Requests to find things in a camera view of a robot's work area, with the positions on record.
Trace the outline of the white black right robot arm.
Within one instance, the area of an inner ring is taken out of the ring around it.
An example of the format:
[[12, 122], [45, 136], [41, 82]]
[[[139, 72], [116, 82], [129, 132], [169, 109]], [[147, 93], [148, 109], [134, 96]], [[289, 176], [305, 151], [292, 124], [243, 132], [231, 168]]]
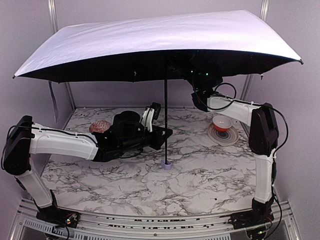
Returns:
[[275, 158], [279, 148], [276, 110], [269, 103], [258, 104], [224, 96], [213, 87], [202, 89], [197, 86], [198, 83], [197, 78], [193, 76], [192, 100], [198, 109], [217, 113], [218, 117], [232, 118], [249, 127], [248, 145], [255, 159], [256, 188], [252, 210], [248, 211], [245, 217], [240, 217], [240, 220], [256, 223], [268, 219], [275, 199]]

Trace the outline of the lavender folding umbrella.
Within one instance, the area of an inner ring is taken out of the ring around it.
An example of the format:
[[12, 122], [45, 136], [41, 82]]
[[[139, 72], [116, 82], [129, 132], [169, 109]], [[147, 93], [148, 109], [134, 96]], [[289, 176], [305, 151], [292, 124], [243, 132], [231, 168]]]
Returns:
[[59, 30], [69, 63], [50, 66], [46, 40], [15, 77], [67, 82], [145, 82], [191, 78], [216, 89], [224, 77], [264, 74], [301, 57], [246, 10], [82, 23]]

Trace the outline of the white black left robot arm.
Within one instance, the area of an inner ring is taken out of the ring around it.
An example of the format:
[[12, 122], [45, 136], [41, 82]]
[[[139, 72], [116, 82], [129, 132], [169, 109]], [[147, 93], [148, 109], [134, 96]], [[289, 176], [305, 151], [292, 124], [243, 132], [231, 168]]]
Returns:
[[80, 214], [58, 207], [53, 191], [33, 169], [31, 155], [55, 154], [104, 163], [123, 158], [131, 151], [139, 155], [145, 147], [160, 150], [173, 131], [153, 125], [157, 118], [152, 108], [146, 109], [143, 116], [127, 110], [114, 116], [108, 130], [85, 134], [48, 128], [25, 115], [8, 130], [1, 168], [31, 195], [38, 210], [37, 219], [74, 227]]

